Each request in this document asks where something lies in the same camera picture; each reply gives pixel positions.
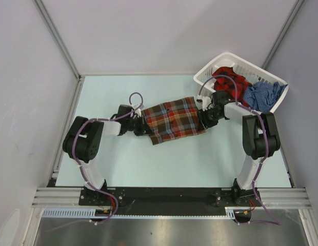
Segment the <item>brown red plaid shirt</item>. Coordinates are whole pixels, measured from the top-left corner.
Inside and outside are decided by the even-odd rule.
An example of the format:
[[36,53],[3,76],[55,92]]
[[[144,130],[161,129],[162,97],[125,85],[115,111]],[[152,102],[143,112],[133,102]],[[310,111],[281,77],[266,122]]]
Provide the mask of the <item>brown red plaid shirt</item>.
[[142,116],[152,131],[152,144],[205,133],[198,118],[198,108],[193,97],[164,102],[144,109]]

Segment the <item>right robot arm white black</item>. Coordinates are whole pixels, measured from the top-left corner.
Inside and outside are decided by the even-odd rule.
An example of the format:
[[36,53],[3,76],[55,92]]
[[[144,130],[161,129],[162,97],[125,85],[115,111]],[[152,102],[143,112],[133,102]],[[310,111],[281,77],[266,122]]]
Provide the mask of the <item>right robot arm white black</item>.
[[224,91],[216,91],[210,97],[198,95],[196,101],[202,104],[197,112],[202,128],[212,128],[223,118],[234,120],[242,126],[245,160],[231,191],[221,190],[215,195],[216,204],[220,204],[218,199],[221,198],[224,205],[253,205],[254,200],[259,198],[256,184],[264,162],[281,146],[273,113],[259,113],[240,102],[229,100]]

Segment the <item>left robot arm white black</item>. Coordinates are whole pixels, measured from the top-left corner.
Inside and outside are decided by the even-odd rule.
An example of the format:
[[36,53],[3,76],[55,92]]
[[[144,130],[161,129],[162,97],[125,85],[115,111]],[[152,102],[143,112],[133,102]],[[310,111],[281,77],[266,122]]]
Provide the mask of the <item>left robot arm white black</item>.
[[103,136],[122,136],[133,132],[137,136],[151,133],[142,118],[143,105],[120,105],[111,118],[75,118],[63,141],[63,151],[73,159],[84,180],[84,187],[92,190],[90,198],[98,205],[108,199],[107,183],[95,165],[90,164],[100,149]]

